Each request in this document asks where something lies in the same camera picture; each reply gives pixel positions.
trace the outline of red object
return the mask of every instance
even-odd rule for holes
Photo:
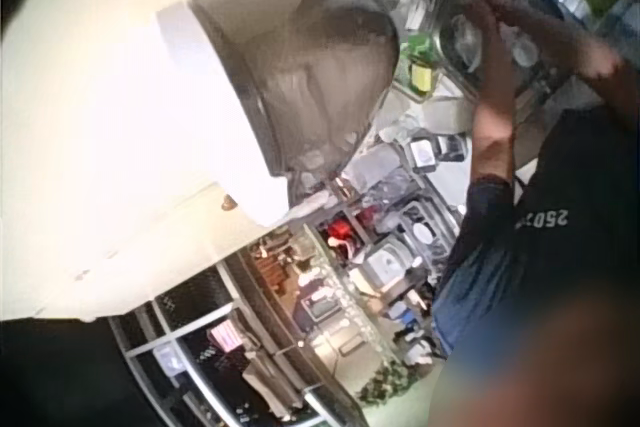
[[[377,206],[370,205],[366,209],[362,210],[358,215],[356,215],[356,219],[358,219],[358,221],[360,221],[360,223],[365,227],[373,227],[373,219],[377,211]]]
[[[331,224],[329,224],[327,232],[329,233],[330,237],[335,237],[338,240],[347,240],[350,239],[353,235],[351,224],[342,219],[334,220],[333,222],[331,222]]]

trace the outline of hand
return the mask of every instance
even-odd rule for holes
[[[486,0],[460,0],[464,16],[483,33],[497,32],[498,20]]]
[[[498,19],[509,26],[514,25],[514,12],[518,6],[516,0],[484,0]]]

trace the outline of sleeve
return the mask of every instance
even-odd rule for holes
[[[483,177],[469,187],[467,215],[432,307],[447,355],[510,291],[514,216],[513,188],[504,179]]]
[[[478,247],[496,233],[514,225],[513,186],[501,177],[489,175],[474,181],[467,191],[467,213],[449,256],[445,278],[451,275]]]

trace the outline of white container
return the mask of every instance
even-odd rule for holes
[[[387,144],[355,157],[342,172],[342,176],[360,193],[364,193],[400,167],[398,153]]]

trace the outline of forearm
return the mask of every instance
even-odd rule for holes
[[[513,178],[515,90],[511,58],[497,32],[483,34],[484,81],[472,131],[471,180],[497,175]]]
[[[505,16],[531,36],[553,62],[580,76],[625,123],[636,128],[640,104],[636,73],[606,42],[526,8],[514,7]]]

